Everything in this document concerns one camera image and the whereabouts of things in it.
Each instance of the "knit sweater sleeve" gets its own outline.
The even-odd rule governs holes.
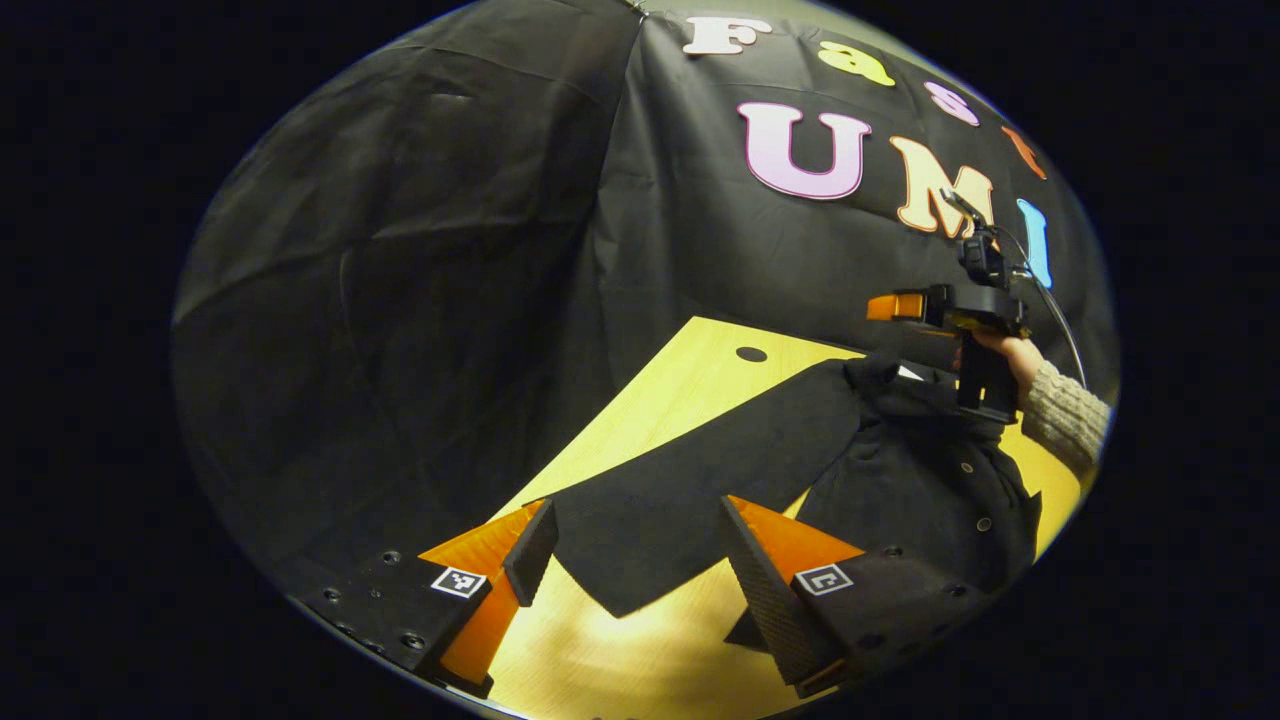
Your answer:
[[[1032,380],[1023,434],[1039,443],[1082,480],[1092,474],[1111,423],[1111,407],[1062,375],[1048,360]]]

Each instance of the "pink letter u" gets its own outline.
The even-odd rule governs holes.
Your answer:
[[[742,102],[737,111],[746,118],[746,164],[764,184],[814,200],[835,200],[858,190],[869,124],[835,113],[818,115],[818,122],[831,128],[832,160],[826,173],[810,173],[791,161],[791,126],[804,113],[774,102]]]

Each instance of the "yellow tabletop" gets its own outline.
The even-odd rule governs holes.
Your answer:
[[[767,360],[742,360],[744,346]],[[494,518],[667,443],[806,368],[849,357],[861,355],[694,318]],[[1043,496],[1039,557],[1074,510],[1079,483],[1019,425],[1006,428],[1001,448],[1027,491]],[[552,557],[532,607],[516,612],[494,659],[488,705],[536,720],[746,720],[827,694],[800,701],[769,655],[723,642],[745,610],[728,560],[618,619]]]

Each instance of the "human hand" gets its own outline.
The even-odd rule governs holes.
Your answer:
[[[1032,341],[1021,337],[1002,336],[986,331],[972,332],[978,345],[993,350],[1009,360],[1009,370],[1014,374],[1014,379],[1018,380],[1018,407],[1025,410],[1027,397],[1032,391],[1032,382],[1036,380],[1036,373],[1039,372],[1041,364],[1044,363],[1044,356],[1041,355],[1039,348]],[[951,364],[951,368],[959,370],[960,361],[960,350],[957,348],[956,359]]]

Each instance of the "cable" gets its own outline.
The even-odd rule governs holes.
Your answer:
[[[1021,243],[1018,242],[1018,237],[1015,237],[1014,233],[1009,232],[1007,229],[1000,225],[987,225],[987,227],[995,229],[998,234],[1007,236],[1009,240],[1014,241],[1014,247],[1016,247],[1018,252],[1023,256],[1021,269],[1025,270],[1027,275],[1032,278],[1033,283],[1036,283],[1036,290],[1039,291],[1041,297],[1044,300],[1044,305],[1048,306],[1050,313],[1053,315],[1053,320],[1056,320],[1059,327],[1062,328],[1062,333],[1066,336],[1066,343],[1071,348],[1071,357],[1075,360],[1075,370],[1080,375],[1080,387],[1088,391],[1089,384],[1084,379],[1084,363],[1080,361],[1080,350],[1075,346],[1075,336],[1071,334],[1071,327],[1066,323],[1066,316],[1062,315],[1062,309],[1057,306],[1057,301],[1053,300],[1053,296],[1048,292],[1048,288],[1046,288],[1044,284],[1039,282],[1039,278],[1037,278],[1036,273],[1030,269],[1032,260],[1030,258],[1027,256],[1027,250],[1024,250]]]

